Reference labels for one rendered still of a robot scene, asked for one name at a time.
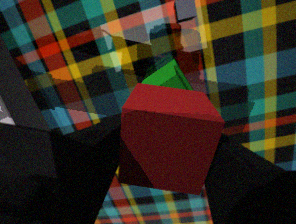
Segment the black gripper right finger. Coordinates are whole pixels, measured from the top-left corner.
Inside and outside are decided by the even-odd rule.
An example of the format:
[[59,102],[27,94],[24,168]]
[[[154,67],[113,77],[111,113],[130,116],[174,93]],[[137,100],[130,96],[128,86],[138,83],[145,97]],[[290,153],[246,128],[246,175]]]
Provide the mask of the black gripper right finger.
[[204,184],[213,224],[296,224],[296,170],[223,133]]

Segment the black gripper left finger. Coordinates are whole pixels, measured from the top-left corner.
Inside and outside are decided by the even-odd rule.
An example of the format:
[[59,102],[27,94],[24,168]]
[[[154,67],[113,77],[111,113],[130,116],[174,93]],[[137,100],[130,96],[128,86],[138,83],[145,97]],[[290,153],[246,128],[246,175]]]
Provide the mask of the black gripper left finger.
[[121,114],[61,135],[0,122],[0,173],[43,183],[56,224],[94,224],[119,166]]

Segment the red block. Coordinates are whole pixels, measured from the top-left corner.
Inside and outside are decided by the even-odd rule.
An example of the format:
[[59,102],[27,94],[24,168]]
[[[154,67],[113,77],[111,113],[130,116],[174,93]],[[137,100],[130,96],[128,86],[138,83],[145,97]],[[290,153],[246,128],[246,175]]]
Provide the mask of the red block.
[[137,83],[122,107],[118,183],[200,195],[224,126],[205,92]]

